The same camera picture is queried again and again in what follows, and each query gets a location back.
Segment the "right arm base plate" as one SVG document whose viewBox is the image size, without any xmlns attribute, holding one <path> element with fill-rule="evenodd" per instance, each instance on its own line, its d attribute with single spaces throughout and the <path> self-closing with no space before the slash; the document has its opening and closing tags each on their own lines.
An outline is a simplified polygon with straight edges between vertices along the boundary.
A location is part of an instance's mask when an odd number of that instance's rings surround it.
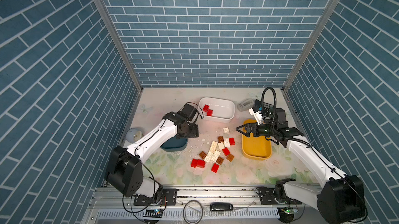
<svg viewBox="0 0 399 224">
<path fill-rule="evenodd" d="M 261 205 L 279 204 L 275 199 L 274 189 L 264 186 L 256 187 L 255 193 L 258 195 Z"/>
</svg>

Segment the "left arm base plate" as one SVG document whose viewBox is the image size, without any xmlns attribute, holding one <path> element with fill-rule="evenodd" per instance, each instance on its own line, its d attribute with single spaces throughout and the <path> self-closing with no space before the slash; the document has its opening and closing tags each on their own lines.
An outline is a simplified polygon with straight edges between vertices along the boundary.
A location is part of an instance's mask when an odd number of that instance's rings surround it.
<svg viewBox="0 0 399 224">
<path fill-rule="evenodd" d="M 163 205 L 167 206 L 174 206 L 176 205 L 176 200 L 177 200 L 177 192 L 178 190 L 176 188 L 164 188 L 162 193 L 160 194 L 160 199 L 152 199 L 148 198 L 146 196 L 135 196 L 133 205 L 134 206 L 147 206 L 147 205 L 160 205 L 161 203 Z"/>
</svg>

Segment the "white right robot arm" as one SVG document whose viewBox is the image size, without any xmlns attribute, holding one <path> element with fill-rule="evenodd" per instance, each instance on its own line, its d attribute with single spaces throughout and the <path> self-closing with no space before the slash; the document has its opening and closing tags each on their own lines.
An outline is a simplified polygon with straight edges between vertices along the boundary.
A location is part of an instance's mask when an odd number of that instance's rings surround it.
<svg viewBox="0 0 399 224">
<path fill-rule="evenodd" d="M 260 111 L 250 109 L 254 123 L 238 126 L 236 130 L 246 137 L 272 137 L 293 153 L 313 174 L 318 187 L 299 183 L 292 178 L 276 182 L 274 198 L 279 204 L 298 200 L 319 211 L 329 224 L 362 222 L 368 216 L 363 182 L 349 176 L 315 150 L 303 133 L 289 127 L 285 111 L 281 108 Z"/>
</svg>

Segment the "brown lego plate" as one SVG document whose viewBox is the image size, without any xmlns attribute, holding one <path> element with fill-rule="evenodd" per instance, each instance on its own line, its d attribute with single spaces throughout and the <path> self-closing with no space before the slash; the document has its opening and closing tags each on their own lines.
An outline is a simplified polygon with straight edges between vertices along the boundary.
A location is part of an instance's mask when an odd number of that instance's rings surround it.
<svg viewBox="0 0 399 224">
<path fill-rule="evenodd" d="M 200 156 L 200 158 L 201 158 L 202 160 L 205 160 L 207 154 L 206 154 L 204 151 L 202 151 L 202 152 L 199 154 L 199 156 Z"/>
</svg>

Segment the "red lego brick pair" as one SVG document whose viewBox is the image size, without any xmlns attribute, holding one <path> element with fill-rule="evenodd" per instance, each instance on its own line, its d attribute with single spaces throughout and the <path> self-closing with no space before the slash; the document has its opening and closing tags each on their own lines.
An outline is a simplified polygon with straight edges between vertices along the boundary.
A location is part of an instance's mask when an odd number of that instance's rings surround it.
<svg viewBox="0 0 399 224">
<path fill-rule="evenodd" d="M 191 162 L 191 167 L 192 168 L 201 168 L 204 169 L 206 165 L 206 162 L 204 160 L 201 159 L 193 159 Z"/>
</svg>

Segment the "cream long lego brick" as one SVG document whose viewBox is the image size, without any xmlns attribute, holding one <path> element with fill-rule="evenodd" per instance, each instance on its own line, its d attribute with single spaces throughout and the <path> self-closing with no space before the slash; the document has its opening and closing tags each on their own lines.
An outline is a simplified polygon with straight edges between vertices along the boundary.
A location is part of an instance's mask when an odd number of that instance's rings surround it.
<svg viewBox="0 0 399 224">
<path fill-rule="evenodd" d="M 214 153 L 216 151 L 217 147 L 218 147 L 218 143 L 216 141 L 212 141 L 209 151 Z"/>
</svg>

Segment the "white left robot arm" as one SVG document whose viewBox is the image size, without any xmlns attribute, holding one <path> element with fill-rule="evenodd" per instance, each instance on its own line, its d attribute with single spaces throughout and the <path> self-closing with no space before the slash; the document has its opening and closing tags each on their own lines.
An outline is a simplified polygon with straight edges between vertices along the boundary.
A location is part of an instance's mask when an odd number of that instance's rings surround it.
<svg viewBox="0 0 399 224">
<path fill-rule="evenodd" d="M 178 112 L 165 114 L 160 124 L 140 140 L 127 147 L 117 146 L 111 151 L 105 180 L 127 198 L 138 194 L 158 202 L 163 186 L 156 182 L 154 176 L 143 176 L 144 163 L 172 138 L 197 138 L 199 130 L 196 121 L 203 117 L 203 112 L 189 102 Z"/>
</svg>

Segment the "cream lego plate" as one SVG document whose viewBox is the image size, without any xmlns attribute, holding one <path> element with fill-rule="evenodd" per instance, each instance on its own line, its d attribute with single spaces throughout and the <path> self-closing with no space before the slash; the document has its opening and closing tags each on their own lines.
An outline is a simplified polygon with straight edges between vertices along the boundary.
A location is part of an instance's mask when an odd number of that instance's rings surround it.
<svg viewBox="0 0 399 224">
<path fill-rule="evenodd" d="M 204 161 L 206 162 L 206 163 L 209 163 L 211 160 L 212 160 L 212 157 L 214 156 L 214 153 L 213 152 L 208 152 L 207 153 L 207 155 L 206 155 L 206 157 L 205 157 L 205 159 L 204 159 Z"/>
</svg>

